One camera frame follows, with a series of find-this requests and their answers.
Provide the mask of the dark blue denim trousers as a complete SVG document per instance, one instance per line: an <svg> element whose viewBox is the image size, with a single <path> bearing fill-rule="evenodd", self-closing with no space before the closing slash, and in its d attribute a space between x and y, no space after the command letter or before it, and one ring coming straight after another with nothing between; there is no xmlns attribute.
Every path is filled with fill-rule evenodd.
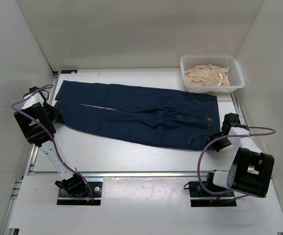
<svg viewBox="0 0 283 235"><path fill-rule="evenodd" d="M64 81L55 100L67 127L143 145L202 150L220 131L218 101L208 94Z"/></svg>

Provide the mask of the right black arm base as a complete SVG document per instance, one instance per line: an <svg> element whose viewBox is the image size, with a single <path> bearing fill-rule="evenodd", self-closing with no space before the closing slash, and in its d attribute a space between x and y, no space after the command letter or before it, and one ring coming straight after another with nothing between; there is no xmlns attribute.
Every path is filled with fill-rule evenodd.
<svg viewBox="0 0 283 235"><path fill-rule="evenodd" d="M203 185L212 192L226 191L226 188L213 184L214 173L209 172L202 181ZM183 186L184 190L189 192L191 207L236 207L234 193L228 192L225 194L213 195L205 191L199 181L189 181Z"/></svg>

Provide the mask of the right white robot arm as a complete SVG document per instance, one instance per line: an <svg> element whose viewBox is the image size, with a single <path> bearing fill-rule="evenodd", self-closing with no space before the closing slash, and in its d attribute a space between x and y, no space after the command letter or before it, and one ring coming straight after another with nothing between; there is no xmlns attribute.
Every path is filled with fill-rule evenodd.
<svg viewBox="0 0 283 235"><path fill-rule="evenodd" d="M211 142L221 136L228 138L218 140L210 146L219 152L233 146L236 153L229 170L213 170L208 173L204 189L211 196L223 190L233 190L250 196L264 198L267 195L274 166L274 157L263 153L251 138L248 127L229 127L211 136Z"/></svg>

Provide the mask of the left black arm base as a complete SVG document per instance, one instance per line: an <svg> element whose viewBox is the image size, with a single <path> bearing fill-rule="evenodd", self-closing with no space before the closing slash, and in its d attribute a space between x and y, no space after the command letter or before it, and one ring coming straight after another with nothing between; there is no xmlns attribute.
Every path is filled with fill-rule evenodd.
<svg viewBox="0 0 283 235"><path fill-rule="evenodd" d="M57 205L99 206L101 205L103 181L89 181L89 186L78 175L68 180L56 181L59 188Z"/></svg>

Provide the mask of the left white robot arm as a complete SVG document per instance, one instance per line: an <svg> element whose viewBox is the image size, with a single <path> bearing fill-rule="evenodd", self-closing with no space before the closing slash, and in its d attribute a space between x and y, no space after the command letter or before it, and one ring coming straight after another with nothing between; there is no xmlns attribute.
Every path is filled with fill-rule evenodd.
<svg viewBox="0 0 283 235"><path fill-rule="evenodd" d="M83 196L87 192L87 183L60 153L54 140L54 123L64 122L61 110L48 104L42 92L29 93L23 96L23 106L15 111L14 117L26 140L38 147L58 172L60 180L55 185L70 195Z"/></svg>

